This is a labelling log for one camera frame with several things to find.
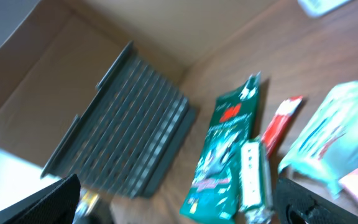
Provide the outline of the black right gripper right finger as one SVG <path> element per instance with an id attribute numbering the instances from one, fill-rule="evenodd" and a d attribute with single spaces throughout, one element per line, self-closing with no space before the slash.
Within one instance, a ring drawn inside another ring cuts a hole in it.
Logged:
<path id="1" fill-rule="evenodd" d="M 285 177 L 276 181 L 273 207 L 280 223 L 358 223 L 358 201 L 350 193 L 333 200 Z"/>

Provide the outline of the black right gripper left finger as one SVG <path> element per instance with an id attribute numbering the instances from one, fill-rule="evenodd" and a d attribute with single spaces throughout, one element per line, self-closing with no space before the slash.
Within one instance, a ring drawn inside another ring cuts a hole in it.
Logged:
<path id="1" fill-rule="evenodd" d="M 72 224 L 81 184 L 72 174 L 0 211 L 0 224 Z"/>

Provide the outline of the green white gum pack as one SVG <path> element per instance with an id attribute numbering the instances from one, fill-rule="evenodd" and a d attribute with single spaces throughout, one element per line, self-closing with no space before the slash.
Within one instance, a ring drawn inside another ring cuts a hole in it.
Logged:
<path id="1" fill-rule="evenodd" d="M 241 147 L 240 207 L 247 223 L 270 223 L 273 216 L 270 165 L 260 138 Z"/>

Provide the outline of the green 3M gloves packet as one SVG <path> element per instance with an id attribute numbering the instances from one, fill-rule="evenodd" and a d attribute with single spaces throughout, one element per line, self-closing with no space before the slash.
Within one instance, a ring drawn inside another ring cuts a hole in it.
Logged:
<path id="1" fill-rule="evenodd" d="M 180 214 L 197 223 L 234 223 L 239 204 L 241 146 L 250 139 L 260 73 L 216 98 L 195 175 Z"/>

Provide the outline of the light green wipes pack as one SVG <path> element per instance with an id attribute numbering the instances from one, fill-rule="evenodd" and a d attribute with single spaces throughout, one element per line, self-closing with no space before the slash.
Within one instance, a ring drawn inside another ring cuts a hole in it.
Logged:
<path id="1" fill-rule="evenodd" d="M 336 197 L 340 179 L 358 168 L 358 80 L 336 85 L 301 131 L 278 171 L 290 167 Z"/>

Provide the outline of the red coffee stick sachet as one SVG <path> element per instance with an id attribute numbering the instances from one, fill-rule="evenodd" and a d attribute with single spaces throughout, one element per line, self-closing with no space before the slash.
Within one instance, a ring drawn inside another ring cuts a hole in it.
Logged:
<path id="1" fill-rule="evenodd" d="M 270 157 L 283 136 L 292 115 L 303 101 L 303 96 L 293 96 L 284 100 L 276 110 L 271 122 L 262 135 L 262 143 L 266 149 L 267 157 Z"/>

